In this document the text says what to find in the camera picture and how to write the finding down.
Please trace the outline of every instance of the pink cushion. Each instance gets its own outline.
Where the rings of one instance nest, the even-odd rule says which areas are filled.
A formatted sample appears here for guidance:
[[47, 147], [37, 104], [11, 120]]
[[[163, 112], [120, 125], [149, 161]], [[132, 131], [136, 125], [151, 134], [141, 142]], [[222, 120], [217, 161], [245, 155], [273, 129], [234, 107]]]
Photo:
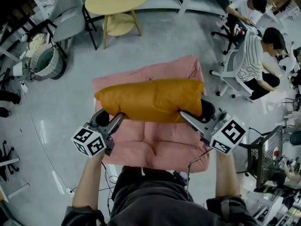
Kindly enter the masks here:
[[[156, 79], [195, 79], [204, 81], [198, 58], [184, 56], [177, 60], [145, 66], [92, 80], [94, 91], [105, 87]], [[96, 101], [96, 111], [102, 108]], [[115, 147], [104, 163], [147, 167], [161, 170], [187, 171], [190, 161], [197, 159], [207, 147], [200, 134], [186, 124], [160, 124], [124, 120], [113, 134]], [[191, 172], [207, 170], [209, 155], [193, 163]]]

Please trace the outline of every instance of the orange pillow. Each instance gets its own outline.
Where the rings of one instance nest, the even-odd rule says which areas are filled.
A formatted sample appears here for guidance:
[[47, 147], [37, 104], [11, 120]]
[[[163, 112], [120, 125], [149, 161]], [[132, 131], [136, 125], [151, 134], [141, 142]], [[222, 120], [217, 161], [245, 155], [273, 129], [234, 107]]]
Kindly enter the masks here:
[[203, 88], [203, 82], [191, 79], [153, 80], [110, 86], [94, 97], [113, 116], [123, 112], [134, 121], [181, 123], [179, 110], [201, 116]]

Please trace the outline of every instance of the woven basket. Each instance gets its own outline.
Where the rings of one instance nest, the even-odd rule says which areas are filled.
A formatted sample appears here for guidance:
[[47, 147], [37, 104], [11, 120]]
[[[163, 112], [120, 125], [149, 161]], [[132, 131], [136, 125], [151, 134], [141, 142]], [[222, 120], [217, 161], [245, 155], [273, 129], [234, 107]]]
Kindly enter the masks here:
[[31, 71], [40, 79], [59, 79], [65, 69], [65, 61], [51, 44], [42, 45], [32, 56]]

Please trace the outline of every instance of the gray floor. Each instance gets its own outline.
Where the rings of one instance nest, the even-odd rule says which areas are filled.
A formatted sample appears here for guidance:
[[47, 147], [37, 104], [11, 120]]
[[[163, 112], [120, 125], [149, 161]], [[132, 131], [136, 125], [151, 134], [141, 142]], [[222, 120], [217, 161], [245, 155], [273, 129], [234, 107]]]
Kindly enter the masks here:
[[[143, 36], [136, 30], [130, 34], [109, 37], [107, 49], [102, 46], [94, 50], [88, 33], [77, 36], [70, 50], [68, 68], [57, 80], [28, 83], [27, 102], [23, 97], [20, 106], [7, 104], [12, 116], [0, 119], [1, 139], [15, 147], [21, 160], [20, 172], [10, 176], [2, 185], [10, 193], [26, 182], [30, 189], [12, 198], [9, 208], [25, 225], [60, 225], [65, 208], [71, 203], [68, 194], [61, 195], [52, 176], [50, 164], [41, 144], [44, 146], [55, 170], [67, 187], [77, 186], [86, 157], [79, 154], [70, 137], [78, 126], [88, 121], [93, 114], [93, 90], [91, 80], [112, 73], [134, 70], [145, 65], [167, 62], [184, 55], [196, 55], [200, 59], [209, 96], [221, 86], [219, 78], [209, 75], [209, 70], [222, 69], [222, 51], [226, 40], [212, 37], [211, 30], [217, 30], [218, 17], [200, 13], [186, 13], [176, 21], [174, 11], [147, 11], [137, 13]], [[95, 35], [101, 43], [101, 29]], [[266, 58], [279, 74], [279, 67], [272, 58]], [[238, 116], [246, 126], [266, 132], [281, 122], [285, 108], [284, 97], [293, 97], [285, 76], [281, 77], [280, 90], [270, 93], [254, 104], [242, 98], [230, 98], [230, 92], [220, 98], [230, 114]], [[215, 154], [211, 155], [208, 171], [191, 176], [190, 191], [197, 203], [204, 203], [214, 196]], [[101, 188], [106, 188], [104, 177]], [[108, 219], [108, 190], [100, 193], [100, 209]]]

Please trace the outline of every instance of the dark shirt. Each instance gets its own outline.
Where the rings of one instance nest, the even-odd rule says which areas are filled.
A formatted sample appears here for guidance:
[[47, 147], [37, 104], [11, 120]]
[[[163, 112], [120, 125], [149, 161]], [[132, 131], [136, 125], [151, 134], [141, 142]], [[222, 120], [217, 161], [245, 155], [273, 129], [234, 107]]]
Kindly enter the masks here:
[[[257, 225], [240, 197], [207, 200], [208, 210], [192, 201], [182, 186], [166, 181], [145, 181], [123, 187], [116, 195], [108, 226], [225, 226]], [[62, 226], [89, 226], [101, 211], [68, 207]]]

